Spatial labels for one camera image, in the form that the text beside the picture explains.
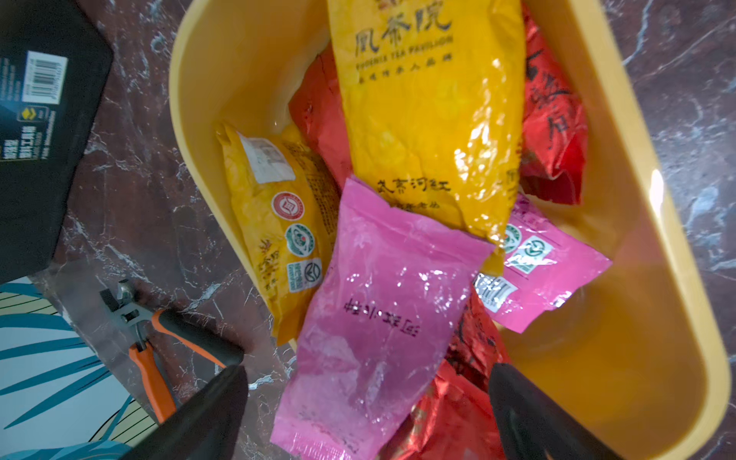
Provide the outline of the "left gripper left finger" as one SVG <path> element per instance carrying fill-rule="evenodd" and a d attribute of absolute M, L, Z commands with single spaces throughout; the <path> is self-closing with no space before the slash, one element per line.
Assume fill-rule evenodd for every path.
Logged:
<path fill-rule="evenodd" d="M 226 367 L 122 459 L 231 459 L 248 392 L 245 368 Z"/>

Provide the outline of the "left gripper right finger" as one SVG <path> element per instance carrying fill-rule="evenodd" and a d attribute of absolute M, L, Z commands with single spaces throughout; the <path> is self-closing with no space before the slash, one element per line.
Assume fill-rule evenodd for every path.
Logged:
<path fill-rule="evenodd" d="M 618 459 L 509 363 L 496 363 L 488 394 L 508 459 Z"/>

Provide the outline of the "large red tea bag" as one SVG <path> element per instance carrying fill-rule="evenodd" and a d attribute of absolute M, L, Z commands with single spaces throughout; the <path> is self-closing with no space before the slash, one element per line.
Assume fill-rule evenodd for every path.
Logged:
<path fill-rule="evenodd" d="M 503 459 L 488 385 L 493 366 L 509 361 L 474 293 L 434 380 L 379 459 Z"/>

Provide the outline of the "yellow plastic storage box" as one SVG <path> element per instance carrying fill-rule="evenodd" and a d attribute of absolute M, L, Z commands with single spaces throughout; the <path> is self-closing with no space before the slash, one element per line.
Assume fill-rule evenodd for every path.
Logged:
<path fill-rule="evenodd" d="M 529 9 L 590 127 L 582 204 L 546 203 L 542 212 L 613 267 L 505 341 L 527 378 L 623 457 L 686 459 L 718 429 L 731 394 L 699 270 L 601 4 L 532 1 Z M 216 125 L 279 132 L 298 74 L 327 39 L 322 1 L 196 1 L 178 29 L 176 140 L 240 260 Z"/>

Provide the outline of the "small red tea bag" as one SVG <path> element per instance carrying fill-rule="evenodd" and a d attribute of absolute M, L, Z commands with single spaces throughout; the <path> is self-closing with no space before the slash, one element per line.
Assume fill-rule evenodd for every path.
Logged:
<path fill-rule="evenodd" d="M 527 7 L 521 185 L 530 195 L 563 205 L 581 203 L 588 152 L 587 115 Z"/>

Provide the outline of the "red crinkled tea bag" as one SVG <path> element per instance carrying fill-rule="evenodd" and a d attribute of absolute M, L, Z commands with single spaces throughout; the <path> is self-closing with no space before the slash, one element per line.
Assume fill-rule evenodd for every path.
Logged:
<path fill-rule="evenodd" d="M 289 114 L 309 147 L 318 153 L 342 190 L 353 174 L 332 44 L 317 55 L 289 101 Z"/>

